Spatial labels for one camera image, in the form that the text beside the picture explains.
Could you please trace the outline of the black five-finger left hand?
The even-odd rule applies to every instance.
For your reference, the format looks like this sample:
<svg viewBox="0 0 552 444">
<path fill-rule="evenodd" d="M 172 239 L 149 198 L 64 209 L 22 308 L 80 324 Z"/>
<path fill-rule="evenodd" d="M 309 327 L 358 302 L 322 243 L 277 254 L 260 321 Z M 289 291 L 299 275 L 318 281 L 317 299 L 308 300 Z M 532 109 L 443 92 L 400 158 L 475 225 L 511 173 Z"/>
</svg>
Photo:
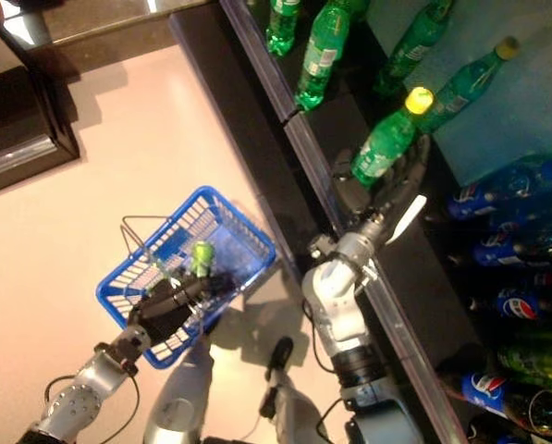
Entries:
<svg viewBox="0 0 552 444">
<path fill-rule="evenodd" d="M 236 288 L 229 273 L 163 278 L 131 309 L 128 325 L 141 327 L 151 346 L 156 346 L 168 340 L 191 318 L 201 327 L 203 319 Z"/>
</svg>

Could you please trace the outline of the black five-finger right hand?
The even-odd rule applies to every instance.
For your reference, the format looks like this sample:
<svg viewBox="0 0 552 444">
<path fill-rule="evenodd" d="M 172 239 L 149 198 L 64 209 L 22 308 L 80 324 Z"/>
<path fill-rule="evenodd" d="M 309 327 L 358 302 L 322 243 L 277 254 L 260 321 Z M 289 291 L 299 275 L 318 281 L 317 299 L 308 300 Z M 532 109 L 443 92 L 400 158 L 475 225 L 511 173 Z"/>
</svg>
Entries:
<svg viewBox="0 0 552 444">
<path fill-rule="evenodd" d="M 405 206 L 420 188 L 431 146 L 428 135 L 419 136 L 369 190 L 350 172 L 352 151 L 343 150 L 332 165 L 332 188 L 341 210 L 354 218 L 367 218 Z"/>
</svg>

